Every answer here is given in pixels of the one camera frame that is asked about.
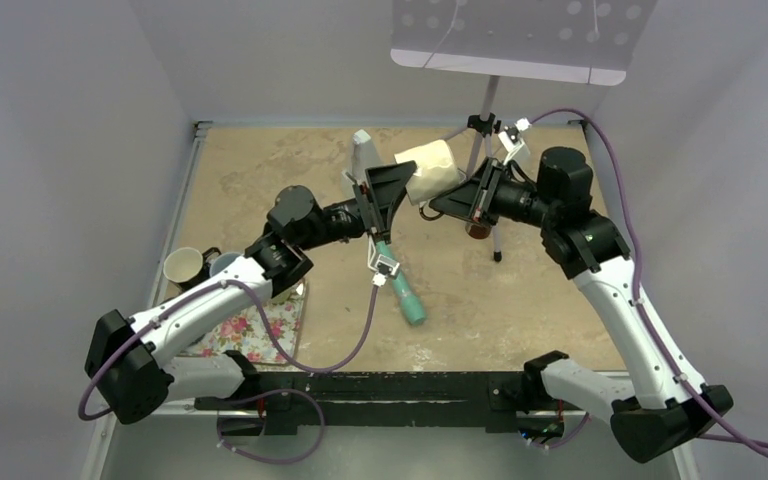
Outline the cream mug black handle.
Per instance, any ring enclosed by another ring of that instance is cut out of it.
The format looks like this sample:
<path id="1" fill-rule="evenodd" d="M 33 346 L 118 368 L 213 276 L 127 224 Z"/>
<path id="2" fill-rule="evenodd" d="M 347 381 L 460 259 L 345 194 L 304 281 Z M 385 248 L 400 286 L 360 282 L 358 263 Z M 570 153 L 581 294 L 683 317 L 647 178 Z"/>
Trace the cream mug black handle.
<path id="1" fill-rule="evenodd" d="M 438 139 L 394 155 L 397 164 L 414 162 L 416 169 L 406 184 L 406 196 L 412 206 L 418 207 L 426 221 L 440 219 L 443 214 L 429 216 L 429 202 L 441 193 L 458 186 L 463 178 L 453 152 L 445 140 Z"/>

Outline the green mug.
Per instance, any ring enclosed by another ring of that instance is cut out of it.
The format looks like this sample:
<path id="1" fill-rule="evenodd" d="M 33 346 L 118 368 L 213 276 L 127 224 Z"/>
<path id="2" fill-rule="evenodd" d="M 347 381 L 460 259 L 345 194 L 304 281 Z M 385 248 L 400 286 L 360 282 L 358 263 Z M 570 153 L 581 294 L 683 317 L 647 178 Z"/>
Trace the green mug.
<path id="1" fill-rule="evenodd" d="M 291 287 L 277 293 L 269 300 L 270 305 L 279 305 L 288 301 L 298 300 L 304 298 L 306 288 L 305 279 L 301 279 L 293 284 Z"/>

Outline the light grey footed mug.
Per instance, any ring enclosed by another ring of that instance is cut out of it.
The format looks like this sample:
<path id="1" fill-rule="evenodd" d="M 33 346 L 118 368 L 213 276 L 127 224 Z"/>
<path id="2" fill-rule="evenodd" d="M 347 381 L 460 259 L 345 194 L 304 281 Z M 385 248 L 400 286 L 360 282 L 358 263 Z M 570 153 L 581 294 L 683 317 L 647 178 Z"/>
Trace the light grey footed mug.
<path id="1" fill-rule="evenodd" d="M 241 256 L 240 252 L 226 252 L 217 256 L 209 267 L 209 276 L 214 277 L 226 271 Z"/>

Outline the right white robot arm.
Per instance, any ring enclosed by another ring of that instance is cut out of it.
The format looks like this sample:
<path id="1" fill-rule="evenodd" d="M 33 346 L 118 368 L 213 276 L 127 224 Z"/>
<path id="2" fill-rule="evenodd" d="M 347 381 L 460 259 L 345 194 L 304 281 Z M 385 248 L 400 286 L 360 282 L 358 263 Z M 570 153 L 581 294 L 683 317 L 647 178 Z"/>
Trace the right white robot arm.
<path id="1" fill-rule="evenodd" d="M 707 432 L 713 413 L 734 405 L 723 385 L 710 385 L 687 361 L 659 317 L 638 311 L 635 263 L 616 225 L 591 207 L 593 171 L 569 147 L 545 150 L 535 179 L 518 180 L 488 158 L 463 183 L 429 206 L 475 226 L 501 218 L 539 228 L 548 256 L 598 314 L 629 373 L 626 382 L 552 351 L 525 363 L 519 386 L 505 397 L 524 409 L 566 401 L 610 426 L 634 461 L 654 458 Z"/>

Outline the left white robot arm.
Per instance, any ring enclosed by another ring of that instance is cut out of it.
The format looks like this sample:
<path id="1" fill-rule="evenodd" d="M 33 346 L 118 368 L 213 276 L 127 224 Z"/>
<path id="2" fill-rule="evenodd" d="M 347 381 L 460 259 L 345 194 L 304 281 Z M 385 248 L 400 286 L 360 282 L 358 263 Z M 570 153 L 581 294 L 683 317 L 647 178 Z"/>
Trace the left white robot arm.
<path id="1" fill-rule="evenodd" d="M 257 399 L 258 382 L 247 359 L 227 352 L 214 358 L 180 353 L 233 314 L 261 309 L 312 269 L 306 251 L 366 237 L 372 273 L 368 309 L 399 264 L 376 246 L 391 237 L 395 213 L 417 169 L 413 161 L 366 170 L 349 200 L 326 207 L 302 185 L 284 188 L 266 215 L 263 234 L 219 273 L 187 292 L 130 317 L 112 310 L 95 325 L 85 361 L 90 384 L 79 401 L 84 421 L 113 414 L 133 424 L 164 403 L 215 397 L 244 409 Z"/>

